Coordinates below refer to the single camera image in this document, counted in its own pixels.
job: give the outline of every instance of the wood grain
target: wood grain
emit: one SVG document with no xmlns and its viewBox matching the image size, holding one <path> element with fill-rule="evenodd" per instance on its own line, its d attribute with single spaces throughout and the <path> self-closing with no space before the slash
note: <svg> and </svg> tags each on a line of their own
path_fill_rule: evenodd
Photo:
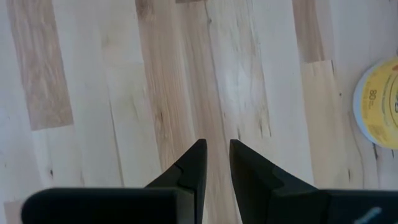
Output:
<svg viewBox="0 0 398 224">
<path fill-rule="evenodd" d="M 134 1 L 94 0 L 124 185 L 160 175 Z"/>
<path fill-rule="evenodd" d="M 136 0 L 162 170 L 195 141 L 174 0 Z"/>
<path fill-rule="evenodd" d="M 81 149 L 73 125 L 33 131 L 32 137 L 45 188 L 85 185 Z"/>
<path fill-rule="evenodd" d="M 8 0 L 32 130 L 73 124 L 51 0 Z"/>
<path fill-rule="evenodd" d="M 204 2 L 177 6 L 184 43 L 183 55 L 190 90 L 195 137 L 208 146 L 206 205 L 210 223 L 236 223 L 235 196 L 231 185 L 228 145 L 218 94 L 209 18 Z"/>
<path fill-rule="evenodd" d="M 87 187 L 120 187 L 123 178 L 96 8 L 90 1 L 79 0 L 54 0 L 53 6 L 75 133 L 81 149 L 84 184 Z"/>
<path fill-rule="evenodd" d="M 251 1 L 206 2 L 227 141 L 240 139 L 272 159 L 267 94 Z"/>
<path fill-rule="evenodd" d="M 325 60 L 317 16 L 317 0 L 293 0 L 297 42 L 302 62 Z"/>
<path fill-rule="evenodd" d="M 300 58 L 290 1 L 252 0 L 278 166 L 313 184 Z"/>
<path fill-rule="evenodd" d="M 42 188 L 6 0 L 0 0 L 0 74 L 0 223 L 5 223 L 4 202 Z"/>
<path fill-rule="evenodd" d="M 144 64 L 107 69 L 124 185 L 144 187 L 161 174 Z"/>
<path fill-rule="evenodd" d="M 302 81 L 314 184 L 348 188 L 344 114 L 331 61 L 302 65 Z"/>
</svg>

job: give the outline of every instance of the yellow label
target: yellow label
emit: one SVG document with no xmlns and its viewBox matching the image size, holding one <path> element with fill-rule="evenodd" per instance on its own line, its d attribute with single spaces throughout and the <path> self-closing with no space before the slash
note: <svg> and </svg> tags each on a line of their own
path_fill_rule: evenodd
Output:
<svg viewBox="0 0 398 224">
<path fill-rule="evenodd" d="M 384 63 L 368 76 L 362 92 L 361 114 L 379 145 L 398 149 L 398 58 Z"/>
</svg>

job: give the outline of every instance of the light wood surface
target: light wood surface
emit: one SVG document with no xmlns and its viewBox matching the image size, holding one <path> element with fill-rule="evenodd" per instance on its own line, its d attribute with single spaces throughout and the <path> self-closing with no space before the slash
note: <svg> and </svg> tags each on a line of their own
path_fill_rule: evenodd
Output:
<svg viewBox="0 0 398 224">
<path fill-rule="evenodd" d="M 331 61 L 302 65 L 302 81 L 314 184 L 347 188 L 351 171 L 347 168 L 342 95 Z"/>
<path fill-rule="evenodd" d="M 208 141 L 204 223 L 241 223 L 240 139 L 321 188 L 398 189 L 356 82 L 398 48 L 398 2 L 0 0 L 0 223 L 48 187 L 143 187 Z"/>
<path fill-rule="evenodd" d="M 32 130 L 73 123 L 51 0 L 8 0 Z"/>
</svg>

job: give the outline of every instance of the black pointed tip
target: black pointed tip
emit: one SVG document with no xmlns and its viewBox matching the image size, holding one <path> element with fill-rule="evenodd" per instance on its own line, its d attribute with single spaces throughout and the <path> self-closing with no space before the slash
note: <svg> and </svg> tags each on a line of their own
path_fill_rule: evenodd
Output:
<svg viewBox="0 0 398 224">
<path fill-rule="evenodd" d="M 175 164 L 184 169 L 184 167 L 202 167 L 203 164 L 206 164 L 206 161 L 207 142 L 206 139 L 199 139 Z"/>
</svg>

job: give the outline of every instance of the black plastic object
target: black plastic object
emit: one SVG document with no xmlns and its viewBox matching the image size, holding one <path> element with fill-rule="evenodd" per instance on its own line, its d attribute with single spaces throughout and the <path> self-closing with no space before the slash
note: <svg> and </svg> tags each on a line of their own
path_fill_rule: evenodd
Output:
<svg viewBox="0 0 398 224">
<path fill-rule="evenodd" d="M 238 140 L 229 159 L 244 224 L 398 223 L 398 192 L 318 190 Z"/>
<path fill-rule="evenodd" d="M 197 141 L 143 189 L 50 189 L 31 196 L 22 222 L 201 223 L 207 145 Z"/>
</svg>

